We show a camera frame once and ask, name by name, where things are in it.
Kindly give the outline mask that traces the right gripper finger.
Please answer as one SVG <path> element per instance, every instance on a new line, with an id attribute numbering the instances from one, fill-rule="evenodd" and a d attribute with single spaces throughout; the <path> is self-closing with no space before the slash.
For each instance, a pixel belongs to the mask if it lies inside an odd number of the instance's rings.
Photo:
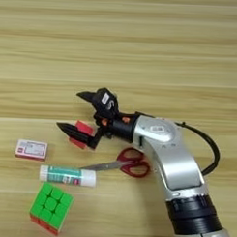
<path id="1" fill-rule="evenodd" d="M 90 102 L 91 104 L 95 103 L 98 100 L 97 93 L 94 93 L 92 91 L 77 92 L 76 95 L 83 100 Z"/>
<path id="2" fill-rule="evenodd" d="M 73 138 L 86 145 L 90 144 L 90 135 L 80 131 L 77 127 L 64 122 L 58 122 L 56 125 L 66 134 L 69 138 Z"/>

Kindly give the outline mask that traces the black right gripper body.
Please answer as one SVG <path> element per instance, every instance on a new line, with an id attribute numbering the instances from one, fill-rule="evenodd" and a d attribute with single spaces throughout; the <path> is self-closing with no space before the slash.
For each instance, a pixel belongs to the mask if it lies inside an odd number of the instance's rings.
<path id="1" fill-rule="evenodd" d="M 118 113 L 113 118 L 105 118 L 99 113 L 95 113 L 94 119 L 98 129 L 95 136 L 89 137 L 88 146 L 91 149 L 95 149 L 103 136 L 108 138 L 117 136 L 129 143 L 133 143 L 135 123 L 140 116 L 140 112 L 134 114 Z"/>

